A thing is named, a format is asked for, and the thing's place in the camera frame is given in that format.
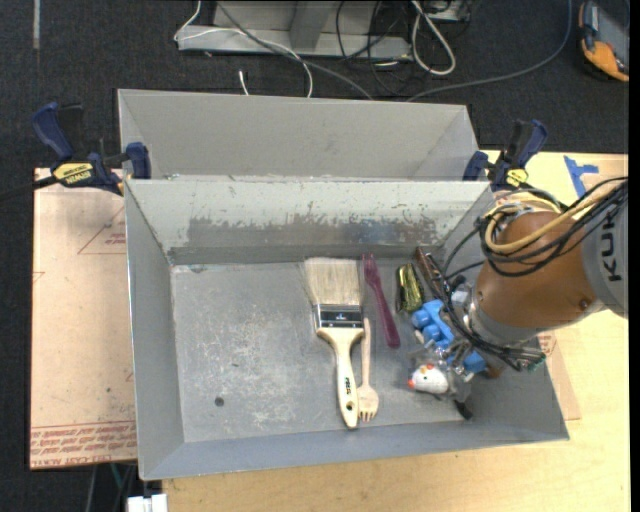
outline paint brush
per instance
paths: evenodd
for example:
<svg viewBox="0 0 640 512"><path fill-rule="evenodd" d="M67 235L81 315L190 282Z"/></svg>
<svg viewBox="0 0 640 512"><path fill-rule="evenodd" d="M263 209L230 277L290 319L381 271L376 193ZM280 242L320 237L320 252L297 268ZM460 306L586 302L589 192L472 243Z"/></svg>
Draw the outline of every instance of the paint brush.
<svg viewBox="0 0 640 512"><path fill-rule="evenodd" d="M358 424L358 394L351 347L364 334L362 292L356 260L309 258L304 261L316 334L336 355L338 404L347 427Z"/></svg>

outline paintbrush bristles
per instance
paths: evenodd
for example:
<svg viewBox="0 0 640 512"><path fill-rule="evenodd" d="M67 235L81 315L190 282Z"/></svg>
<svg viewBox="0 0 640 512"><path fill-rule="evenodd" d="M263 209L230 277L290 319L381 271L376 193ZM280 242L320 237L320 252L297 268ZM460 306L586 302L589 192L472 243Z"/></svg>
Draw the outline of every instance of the paintbrush bristles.
<svg viewBox="0 0 640 512"><path fill-rule="evenodd" d="M361 304L357 261L342 258L309 258L304 262L304 271L313 304Z"/></svg>

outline white toy figure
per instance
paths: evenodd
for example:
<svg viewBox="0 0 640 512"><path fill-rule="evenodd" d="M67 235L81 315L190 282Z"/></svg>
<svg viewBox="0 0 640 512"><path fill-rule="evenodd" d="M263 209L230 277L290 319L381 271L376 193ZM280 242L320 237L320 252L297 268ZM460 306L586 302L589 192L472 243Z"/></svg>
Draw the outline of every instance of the white toy figure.
<svg viewBox="0 0 640 512"><path fill-rule="evenodd" d="M444 395L449 391L446 374L433 363L420 365L407 382L411 389L434 395Z"/></svg>

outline cardboard sheet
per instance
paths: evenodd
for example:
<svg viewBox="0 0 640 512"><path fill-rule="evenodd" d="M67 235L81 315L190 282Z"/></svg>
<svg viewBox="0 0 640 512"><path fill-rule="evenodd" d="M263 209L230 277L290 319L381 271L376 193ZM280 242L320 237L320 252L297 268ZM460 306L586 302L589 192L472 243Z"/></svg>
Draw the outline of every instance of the cardboard sheet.
<svg viewBox="0 0 640 512"><path fill-rule="evenodd" d="M124 200L35 193L30 467L135 459Z"/></svg>

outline brush label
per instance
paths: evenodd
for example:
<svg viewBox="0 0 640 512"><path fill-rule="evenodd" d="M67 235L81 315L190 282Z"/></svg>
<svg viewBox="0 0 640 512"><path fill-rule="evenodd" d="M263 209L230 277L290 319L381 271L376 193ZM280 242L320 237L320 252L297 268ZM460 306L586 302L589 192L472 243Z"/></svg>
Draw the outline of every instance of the brush label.
<svg viewBox="0 0 640 512"><path fill-rule="evenodd" d="M321 327L362 328L362 312L360 309L325 309L320 310Z"/></svg>

